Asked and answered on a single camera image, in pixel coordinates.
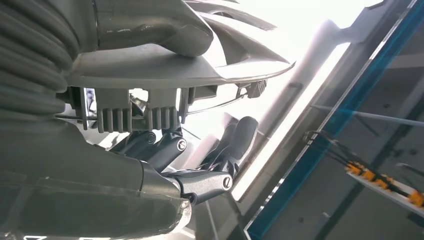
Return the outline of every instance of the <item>screw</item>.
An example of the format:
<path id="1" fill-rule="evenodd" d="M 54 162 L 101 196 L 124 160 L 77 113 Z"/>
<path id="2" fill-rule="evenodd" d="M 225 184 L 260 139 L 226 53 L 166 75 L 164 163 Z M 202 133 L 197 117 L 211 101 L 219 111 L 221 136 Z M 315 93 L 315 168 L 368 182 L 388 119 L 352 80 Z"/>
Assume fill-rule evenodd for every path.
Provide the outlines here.
<path id="1" fill-rule="evenodd" d="M 176 143 L 176 148 L 178 149 L 178 151 L 184 151 L 187 147 L 187 142 L 184 139 L 180 139 L 177 143 Z"/>
<path id="2" fill-rule="evenodd" d="M 155 136 L 154 133 L 149 133 L 147 135 L 147 143 L 148 144 L 153 144 L 155 142 L 155 140 L 156 140 L 156 136 Z"/>
<path id="3" fill-rule="evenodd" d="M 224 178 L 224 181 L 223 181 L 224 190 L 229 190 L 232 186 L 233 186 L 233 179 L 231 179 L 231 177 L 229 176 Z"/>
<path id="4" fill-rule="evenodd" d="M 183 201 L 182 203 L 181 203 L 181 208 L 182 209 L 185 209 L 185 208 L 187 208 L 189 206 L 189 202 L 188 201 Z"/>

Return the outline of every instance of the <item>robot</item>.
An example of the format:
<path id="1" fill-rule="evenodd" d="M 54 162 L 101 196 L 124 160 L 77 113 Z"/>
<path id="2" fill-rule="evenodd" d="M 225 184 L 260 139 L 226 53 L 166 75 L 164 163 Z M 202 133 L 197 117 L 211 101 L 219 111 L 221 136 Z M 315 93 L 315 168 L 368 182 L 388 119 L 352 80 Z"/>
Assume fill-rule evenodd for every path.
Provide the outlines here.
<path id="1" fill-rule="evenodd" d="M 185 150 L 181 123 L 219 85 L 257 98 L 293 67 L 257 38 L 275 28 L 229 1 L 1 1 L 1 238 L 133 239 L 185 226 L 192 205 L 231 189 L 258 122 L 229 125 L 197 169 L 162 173 Z M 205 58 L 216 44 L 223 65 Z M 63 119 L 131 134 L 106 150 Z M 163 133 L 156 143 L 152 130 Z"/>

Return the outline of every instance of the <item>yellow component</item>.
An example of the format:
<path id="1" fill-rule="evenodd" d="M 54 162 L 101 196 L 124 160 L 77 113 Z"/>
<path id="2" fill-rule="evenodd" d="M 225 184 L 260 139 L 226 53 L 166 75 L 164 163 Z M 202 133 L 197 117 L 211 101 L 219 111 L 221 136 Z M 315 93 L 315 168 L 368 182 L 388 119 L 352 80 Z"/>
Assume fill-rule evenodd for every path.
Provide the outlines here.
<path id="1" fill-rule="evenodd" d="M 409 195 L 409 202 L 421 208 L 424 205 L 424 195 L 421 192 L 413 191 L 413 193 Z"/>
<path id="2" fill-rule="evenodd" d="M 387 177 L 386 175 L 381 175 L 382 177 L 384 177 L 387 181 L 389 181 L 390 183 L 393 182 L 393 178 L 391 177 Z M 385 183 L 383 180 L 381 179 L 377 179 L 374 182 L 375 184 L 377 184 L 380 188 L 382 189 L 388 189 L 389 185 L 387 183 Z"/>
<path id="3" fill-rule="evenodd" d="M 362 169 L 359 166 L 354 165 L 353 163 L 348 163 L 345 169 L 346 169 L 346 172 L 349 172 L 357 176 L 361 175 L 362 173 Z"/>
<path id="4" fill-rule="evenodd" d="M 362 177 L 364 177 L 366 180 L 372 182 L 375 178 L 376 174 L 370 170 L 366 170 L 365 172 L 362 173 Z"/>

